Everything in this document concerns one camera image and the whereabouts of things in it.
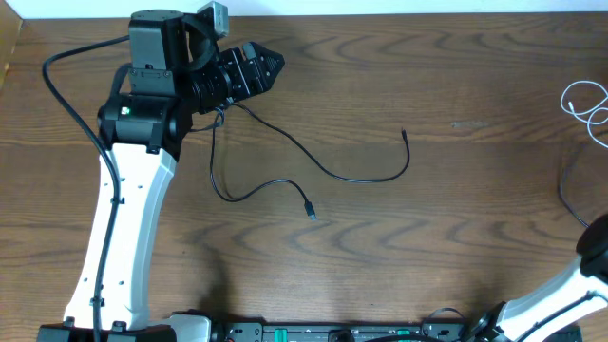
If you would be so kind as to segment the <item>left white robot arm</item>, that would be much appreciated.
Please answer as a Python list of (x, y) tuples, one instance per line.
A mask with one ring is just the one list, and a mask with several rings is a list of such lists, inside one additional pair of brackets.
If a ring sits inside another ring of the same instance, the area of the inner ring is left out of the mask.
[(135, 12), (131, 60), (115, 73), (89, 137), (100, 187), (85, 264), (63, 320), (42, 341), (218, 341), (219, 324), (194, 311), (150, 318), (148, 281), (162, 203), (195, 114), (268, 91), (283, 57), (250, 42), (220, 50), (228, 9)]

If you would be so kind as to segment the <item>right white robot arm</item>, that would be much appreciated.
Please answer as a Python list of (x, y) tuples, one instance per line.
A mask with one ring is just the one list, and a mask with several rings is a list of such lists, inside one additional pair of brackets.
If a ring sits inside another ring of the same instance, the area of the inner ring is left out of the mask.
[(607, 217), (580, 236), (577, 257), (534, 292), (502, 302), (472, 324), (465, 341), (543, 341), (607, 307)]

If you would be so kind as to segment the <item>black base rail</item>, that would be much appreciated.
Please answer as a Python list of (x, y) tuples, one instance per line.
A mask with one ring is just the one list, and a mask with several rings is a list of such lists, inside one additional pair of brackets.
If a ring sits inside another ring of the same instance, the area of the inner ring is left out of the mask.
[(463, 341), (467, 330), (463, 319), (430, 317), (422, 322), (393, 324), (269, 323), (262, 319), (218, 320), (197, 310), (178, 311), (161, 320), (170, 326), (178, 341), (209, 342), (364, 342), (396, 335), (400, 341), (424, 336), (439, 341)]

